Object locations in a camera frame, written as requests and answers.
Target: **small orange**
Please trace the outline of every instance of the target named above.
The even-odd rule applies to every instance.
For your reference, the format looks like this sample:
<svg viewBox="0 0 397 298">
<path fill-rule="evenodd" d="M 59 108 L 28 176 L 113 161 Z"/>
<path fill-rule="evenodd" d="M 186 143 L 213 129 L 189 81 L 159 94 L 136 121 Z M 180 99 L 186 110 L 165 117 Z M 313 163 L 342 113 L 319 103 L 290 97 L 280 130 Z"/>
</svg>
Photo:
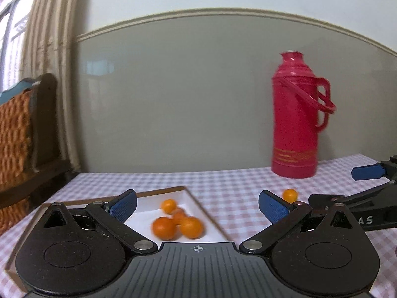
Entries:
<svg viewBox="0 0 397 298">
<path fill-rule="evenodd" d="M 160 240 L 171 240 L 176 235 L 176 231 L 176 224 L 169 217 L 158 217 L 152 223 L 152 232 Z"/>
<path fill-rule="evenodd" d="M 171 214 L 172 214 L 172 219 L 177 225 L 181 225 L 182 219 L 186 217 L 185 210 L 180 207 L 174 209 Z"/>
<path fill-rule="evenodd" d="M 286 189 L 283 192 L 283 199 L 292 204 L 298 200 L 298 192 L 295 189 Z"/>
<path fill-rule="evenodd" d="M 171 212 L 176 209 L 176 201 L 173 199 L 166 199 L 164 202 L 161 203 L 161 209 L 164 213 L 171 214 Z"/>
<path fill-rule="evenodd" d="M 188 239 L 197 239 L 204 233 L 204 225 L 197 217 L 187 216 L 182 219 L 179 230 Z"/>
</svg>

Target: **brown box edge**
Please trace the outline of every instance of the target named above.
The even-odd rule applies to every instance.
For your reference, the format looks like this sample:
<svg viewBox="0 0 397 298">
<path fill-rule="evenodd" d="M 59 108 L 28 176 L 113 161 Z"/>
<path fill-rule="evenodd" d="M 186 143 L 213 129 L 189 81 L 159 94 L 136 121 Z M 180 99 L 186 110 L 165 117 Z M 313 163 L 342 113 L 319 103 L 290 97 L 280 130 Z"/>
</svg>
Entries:
<svg viewBox="0 0 397 298">
<path fill-rule="evenodd" d="M 213 219 L 213 217 L 207 212 L 207 210 L 201 205 L 201 203 L 197 200 L 196 197 L 193 196 L 193 194 L 185 187 L 185 186 L 176 186 L 176 187 L 170 187 L 170 188 L 164 188 L 164 189 L 157 189 L 157 190 L 149 190 L 149 191 L 143 191 L 143 192 L 139 192 L 136 193 L 137 198 L 140 197 L 148 197 L 148 196 L 154 196 L 154 195 L 160 195 L 160 194 L 167 194 L 167 193 L 173 193 L 176 191 L 183 191 L 185 190 L 187 192 L 187 194 L 191 197 L 191 199 L 196 203 L 196 205 L 199 206 L 199 208 L 204 212 L 204 214 L 208 217 L 208 219 L 211 221 L 211 223 L 216 227 L 216 229 L 225 237 L 225 239 L 228 242 L 232 242 L 232 240 L 230 239 L 230 237 L 225 233 L 225 231 L 222 229 L 222 227 L 220 227 L 220 225 Z M 71 205 L 83 205 L 83 204 L 89 204 L 92 201 L 104 201 L 104 202 L 108 202 L 111 201 L 112 199 L 114 199 L 116 196 L 110 196 L 110 197 L 100 197 L 100 198 L 92 198 L 92 199 L 82 199 L 82 200 L 77 200 L 77 201 L 67 201 L 67 202 L 63 202 L 66 206 L 71 206 Z M 18 288 L 23 291 L 23 292 L 27 292 L 25 286 L 23 285 L 21 279 L 19 278 L 18 274 L 12 272 L 10 270 L 11 266 L 12 266 L 12 262 L 15 259 L 19 248 L 22 245 L 22 242 L 24 242 L 24 239 L 26 238 L 26 235 L 28 233 L 28 231 L 31 229 L 33 221 L 36 220 L 37 216 L 39 215 L 39 213 L 43 210 L 43 209 L 47 209 L 49 206 L 51 205 L 51 203 L 44 203 L 42 204 L 37 212 L 34 214 L 34 216 L 32 217 L 32 219 L 30 220 L 30 222 L 28 223 L 28 225 L 26 226 L 26 228 L 23 230 L 21 236 L 19 237 L 17 243 L 15 244 L 9 259 L 7 260 L 7 263 L 5 264 L 5 272 L 7 273 L 7 275 L 12 279 L 12 281 L 14 281 L 14 283 L 18 286 Z"/>
</svg>

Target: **wall molding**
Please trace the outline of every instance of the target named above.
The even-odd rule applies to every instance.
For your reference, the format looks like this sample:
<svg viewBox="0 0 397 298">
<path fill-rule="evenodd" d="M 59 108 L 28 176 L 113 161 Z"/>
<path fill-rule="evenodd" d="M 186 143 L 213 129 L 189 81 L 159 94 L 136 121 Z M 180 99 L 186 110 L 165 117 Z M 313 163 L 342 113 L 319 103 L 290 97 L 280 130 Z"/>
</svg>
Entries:
<svg viewBox="0 0 397 298">
<path fill-rule="evenodd" d="M 179 18 L 187 18 L 187 17 L 206 17 L 206 16 L 218 16 L 218 15 L 231 15 L 231 16 L 249 16 L 249 17 L 264 17 L 264 18 L 274 18 L 274 19 L 283 19 L 289 21 L 295 21 L 299 23 L 305 23 L 308 25 L 313 25 L 325 29 L 329 29 L 332 31 L 336 31 L 338 33 L 342 33 L 348 35 L 350 37 L 354 37 L 366 43 L 369 43 L 387 53 L 397 57 L 397 51 L 382 45 L 381 43 L 368 38 L 364 35 L 356 33 L 355 31 L 346 29 L 344 27 L 340 27 L 337 25 L 333 25 L 332 23 L 328 23 L 326 21 L 321 21 L 309 17 L 304 17 L 296 14 L 278 12 L 272 10 L 259 10 L 259 9 L 247 9 L 247 8 L 203 8 L 203 9 L 191 9 L 191 10 L 178 10 L 172 12 L 164 12 L 159 14 L 152 14 L 145 17 L 139 17 L 134 19 L 129 19 L 125 21 L 120 21 L 108 26 L 104 26 L 87 33 L 83 33 L 76 37 L 76 42 L 85 41 L 87 39 L 103 35 L 105 33 L 109 33 L 111 31 L 132 27 L 136 25 L 142 25 L 145 23 L 151 23 L 155 21 L 161 20 L 169 20 L 169 19 L 179 19 Z"/>
</svg>

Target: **beige curtain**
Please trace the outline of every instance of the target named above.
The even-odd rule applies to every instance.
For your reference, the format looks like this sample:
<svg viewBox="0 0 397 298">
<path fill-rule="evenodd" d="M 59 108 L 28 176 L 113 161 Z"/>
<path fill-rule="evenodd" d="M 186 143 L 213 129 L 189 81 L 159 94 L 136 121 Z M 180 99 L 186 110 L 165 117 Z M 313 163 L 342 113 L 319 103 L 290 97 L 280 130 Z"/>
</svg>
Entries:
<svg viewBox="0 0 397 298">
<path fill-rule="evenodd" d="M 19 77 L 45 72 L 58 79 L 58 129 L 63 159 L 80 169 L 71 105 L 71 45 L 77 0 L 34 0 L 26 28 Z"/>
</svg>

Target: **thermos carrying handle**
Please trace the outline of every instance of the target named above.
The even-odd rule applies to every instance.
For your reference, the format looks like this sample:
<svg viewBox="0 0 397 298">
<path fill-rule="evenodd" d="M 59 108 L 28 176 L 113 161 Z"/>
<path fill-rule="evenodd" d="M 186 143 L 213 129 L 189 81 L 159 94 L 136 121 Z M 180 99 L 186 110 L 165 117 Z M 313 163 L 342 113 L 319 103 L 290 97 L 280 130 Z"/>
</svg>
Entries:
<svg viewBox="0 0 397 298">
<path fill-rule="evenodd" d="M 332 101 L 330 100 L 330 83 L 328 80 L 325 78 L 317 78 L 317 85 L 318 86 L 323 86 L 325 88 L 325 95 L 318 92 L 318 97 L 324 101 L 324 104 L 321 104 L 317 100 L 315 100 L 313 97 L 311 97 L 309 94 L 307 94 L 303 89 L 300 87 L 296 86 L 294 83 L 292 83 L 289 79 L 285 77 L 280 77 L 281 78 L 281 83 L 288 87 L 291 91 L 293 91 L 295 94 L 299 95 L 301 98 L 303 98 L 310 106 L 316 108 L 317 110 L 324 112 L 324 121 L 321 125 L 317 125 L 317 132 L 320 132 L 325 129 L 325 127 L 328 124 L 328 115 L 333 114 L 336 111 L 336 106 Z"/>
</svg>

